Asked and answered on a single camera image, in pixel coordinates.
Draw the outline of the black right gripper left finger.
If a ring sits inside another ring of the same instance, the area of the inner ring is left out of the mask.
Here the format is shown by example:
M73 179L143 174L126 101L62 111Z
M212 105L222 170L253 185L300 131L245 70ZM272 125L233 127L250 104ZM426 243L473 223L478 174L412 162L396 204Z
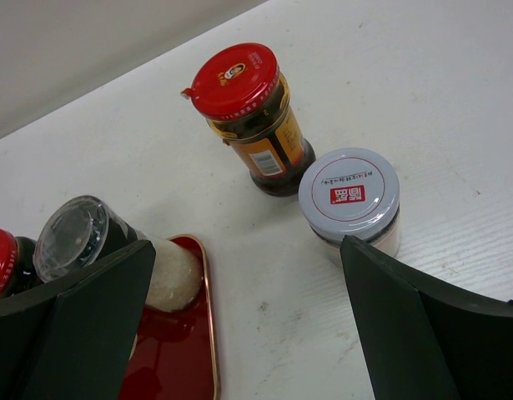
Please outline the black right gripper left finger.
M0 399L115 399L156 252L139 240L0 300Z

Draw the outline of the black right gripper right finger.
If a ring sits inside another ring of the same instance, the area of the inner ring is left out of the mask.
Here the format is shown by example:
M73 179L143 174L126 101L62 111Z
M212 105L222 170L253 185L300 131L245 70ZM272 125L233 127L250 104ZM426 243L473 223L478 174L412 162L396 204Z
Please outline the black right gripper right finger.
M356 237L340 245L377 399L513 399L513 300L412 268Z

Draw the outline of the red-lid dark sauce jar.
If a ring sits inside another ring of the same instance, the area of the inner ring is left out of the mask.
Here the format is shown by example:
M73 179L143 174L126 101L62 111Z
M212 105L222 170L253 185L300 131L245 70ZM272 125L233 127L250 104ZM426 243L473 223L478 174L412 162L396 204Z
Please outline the red-lid dark sauce jar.
M0 228L0 299L23 293L43 282L33 265L36 242Z

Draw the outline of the clear-cap white shaker bottle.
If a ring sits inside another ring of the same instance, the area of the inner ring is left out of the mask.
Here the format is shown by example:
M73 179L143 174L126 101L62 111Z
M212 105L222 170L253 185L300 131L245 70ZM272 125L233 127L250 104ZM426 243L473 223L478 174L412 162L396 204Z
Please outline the clear-cap white shaker bottle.
M204 269L189 250L146 235L92 195L64 203L45 223L36 242L33 265L44 283L85 268L138 240L155 250L145 303L162 312L187 308L204 284Z

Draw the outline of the white-lid white jar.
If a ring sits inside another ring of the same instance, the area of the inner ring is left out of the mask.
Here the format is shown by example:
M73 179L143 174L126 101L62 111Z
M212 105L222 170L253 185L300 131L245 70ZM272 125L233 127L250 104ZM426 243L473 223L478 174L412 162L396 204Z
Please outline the white-lid white jar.
M394 167L369 149L328 152L304 173L301 211L329 259L341 264L346 236L394 257L400 247L400 182Z

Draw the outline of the red-lid chili sauce jar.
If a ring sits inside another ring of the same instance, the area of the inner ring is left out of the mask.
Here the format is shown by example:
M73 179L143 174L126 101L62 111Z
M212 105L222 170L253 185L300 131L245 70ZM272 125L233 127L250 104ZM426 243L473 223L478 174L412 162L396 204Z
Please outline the red-lid chili sauce jar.
M244 42L211 57L181 92L249 169L257 188L295 195L314 149L303 136L273 51Z

